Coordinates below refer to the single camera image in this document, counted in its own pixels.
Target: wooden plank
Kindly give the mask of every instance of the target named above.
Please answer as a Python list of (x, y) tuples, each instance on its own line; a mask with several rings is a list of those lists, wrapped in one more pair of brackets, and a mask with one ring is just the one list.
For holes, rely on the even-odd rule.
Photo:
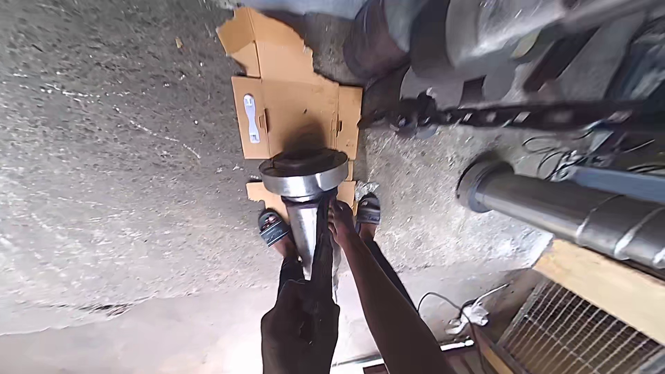
[(485, 356), (487, 362), (494, 368), (498, 374), (515, 374), (515, 372), (504, 362), (504, 360), (494, 351), (494, 344), (485, 336), (480, 329), (475, 329), (475, 340), (480, 348), (480, 352)]
[(665, 282), (564, 240), (533, 267), (665, 345)]

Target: metal grille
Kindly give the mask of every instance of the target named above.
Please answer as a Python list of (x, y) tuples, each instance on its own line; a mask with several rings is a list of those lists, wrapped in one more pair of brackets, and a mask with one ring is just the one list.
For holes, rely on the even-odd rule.
[(663, 349), (549, 280), (534, 289), (499, 344), (531, 374), (631, 373)]

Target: metal shaft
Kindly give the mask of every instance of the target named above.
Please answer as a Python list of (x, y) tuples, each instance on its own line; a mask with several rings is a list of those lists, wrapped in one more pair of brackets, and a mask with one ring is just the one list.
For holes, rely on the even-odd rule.
[(284, 152), (261, 163), (259, 171), (266, 189), (282, 196), (309, 279), (317, 246), (319, 202), (348, 176), (348, 158), (327, 148)]
[(516, 175), (496, 161), (472, 166), (460, 180), (458, 199), (475, 212), (497, 210), (618, 260), (665, 268), (662, 204)]

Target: metal pipe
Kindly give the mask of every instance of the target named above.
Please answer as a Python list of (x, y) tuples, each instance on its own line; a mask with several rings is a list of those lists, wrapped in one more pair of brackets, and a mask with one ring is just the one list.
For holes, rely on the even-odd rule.
[(458, 200), (497, 210), (580, 246), (665, 268), (665, 206), (575, 183), (516, 175), (506, 162), (479, 162), (460, 180)]
[(327, 148), (283, 152), (262, 162), (259, 171), (266, 189), (282, 196), (309, 279), (317, 246), (319, 202), (348, 176), (348, 157)]

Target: metal hub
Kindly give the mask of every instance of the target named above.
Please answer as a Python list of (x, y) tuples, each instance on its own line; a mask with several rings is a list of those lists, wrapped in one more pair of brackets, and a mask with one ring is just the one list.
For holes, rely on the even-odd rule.
[(311, 200), (311, 196), (332, 190), (348, 176), (348, 157), (343, 152), (322, 148), (282, 152), (259, 166), (268, 191), (282, 197)]
[(309, 279), (317, 246), (319, 204), (325, 192), (334, 190), (348, 176), (348, 157), (327, 148), (282, 152), (262, 162), (259, 171), (266, 189), (282, 196)]

